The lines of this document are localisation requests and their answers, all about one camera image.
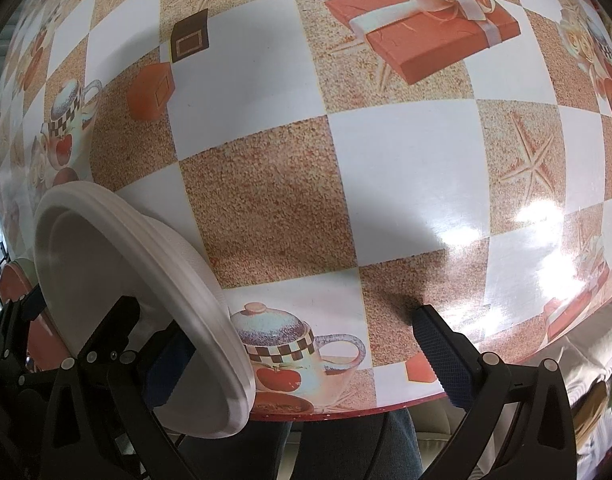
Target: apple print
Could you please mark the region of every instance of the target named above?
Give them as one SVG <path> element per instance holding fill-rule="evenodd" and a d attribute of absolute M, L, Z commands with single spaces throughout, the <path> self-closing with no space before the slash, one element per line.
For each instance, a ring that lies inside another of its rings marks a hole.
<path fill-rule="evenodd" d="M 72 149 L 72 135 L 66 134 L 55 144 L 55 155 L 60 166 L 66 166 L 70 160 L 70 150 Z"/>
<path fill-rule="evenodd" d="M 286 368 L 260 368 L 257 379 L 269 390 L 276 392 L 294 392 L 302 384 L 302 376 L 295 370 Z"/>

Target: checkered band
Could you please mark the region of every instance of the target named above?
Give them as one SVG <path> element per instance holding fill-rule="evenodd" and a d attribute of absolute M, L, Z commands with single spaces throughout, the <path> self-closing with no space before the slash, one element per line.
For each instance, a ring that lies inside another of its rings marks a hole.
<path fill-rule="evenodd" d="M 315 338 L 312 330 L 292 343 L 279 346 L 244 345 L 251 361 L 265 364 L 292 363 L 312 354 L 315 351 Z"/>
<path fill-rule="evenodd" d="M 48 121 L 48 133 L 50 137 L 61 137 L 68 130 L 68 126 L 75 118 L 75 111 L 80 107 L 80 94 L 75 95 L 72 103 L 66 110 L 66 113 L 62 115 L 56 121 Z"/>

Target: jeans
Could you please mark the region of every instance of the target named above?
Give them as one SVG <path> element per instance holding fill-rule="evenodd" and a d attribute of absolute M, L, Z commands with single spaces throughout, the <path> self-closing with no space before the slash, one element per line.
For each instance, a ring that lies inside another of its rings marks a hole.
<path fill-rule="evenodd" d="M 249 422 L 218 440 L 186 437 L 179 451 L 200 480 L 275 480 L 289 422 Z M 306 422 L 291 480 L 417 480 L 422 474 L 408 410 Z"/>

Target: white bowl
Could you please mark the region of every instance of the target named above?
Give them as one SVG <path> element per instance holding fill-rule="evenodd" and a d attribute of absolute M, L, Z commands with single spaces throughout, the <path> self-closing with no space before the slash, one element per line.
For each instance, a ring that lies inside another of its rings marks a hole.
<path fill-rule="evenodd" d="M 73 354 L 120 296 L 134 296 L 141 317 L 128 349 L 138 351 L 173 319 L 196 349 L 168 402 L 155 409 L 162 425 L 203 438 L 244 427 L 255 398 L 250 361 L 215 276 L 186 240 L 90 182 L 49 190 L 35 222 L 37 277 Z"/>

